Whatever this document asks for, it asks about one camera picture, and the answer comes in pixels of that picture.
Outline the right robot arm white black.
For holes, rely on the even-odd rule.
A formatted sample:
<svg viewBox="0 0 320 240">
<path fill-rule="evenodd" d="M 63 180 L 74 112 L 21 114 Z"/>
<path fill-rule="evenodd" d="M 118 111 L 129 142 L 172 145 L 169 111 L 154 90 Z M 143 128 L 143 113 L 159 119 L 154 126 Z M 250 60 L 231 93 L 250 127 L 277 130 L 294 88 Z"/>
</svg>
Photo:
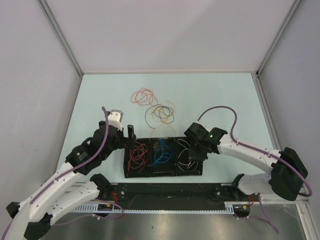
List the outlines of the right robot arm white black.
<svg viewBox="0 0 320 240">
<path fill-rule="evenodd" d="M 301 195 L 308 171 L 295 150 L 253 146 L 236 140 L 226 130 L 217 127 L 207 130 L 199 122 L 192 123 L 184 135 L 189 140 L 191 161 L 204 161 L 214 153 L 239 159 L 263 171 L 236 176 L 230 188 L 235 200 L 242 201 L 252 194 L 274 193 L 287 201 L 295 201 Z"/>
</svg>

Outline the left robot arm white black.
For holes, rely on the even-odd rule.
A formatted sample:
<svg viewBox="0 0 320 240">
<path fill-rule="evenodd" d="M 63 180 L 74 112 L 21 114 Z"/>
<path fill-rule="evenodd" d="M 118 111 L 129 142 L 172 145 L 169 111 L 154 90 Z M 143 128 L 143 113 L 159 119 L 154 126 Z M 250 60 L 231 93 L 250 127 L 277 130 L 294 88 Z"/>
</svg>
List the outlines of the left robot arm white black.
<svg viewBox="0 0 320 240">
<path fill-rule="evenodd" d="M 88 202 L 105 200 L 111 184 L 101 173 L 70 193 L 66 190 L 99 167 L 113 151 L 134 145 L 134 127 L 128 136 L 119 120 L 100 121 L 92 137 L 74 147 L 60 168 L 35 193 L 21 202 L 11 202 L 6 210 L 12 221 L 1 236 L 3 240 L 38 240 L 64 215 Z"/>
</svg>

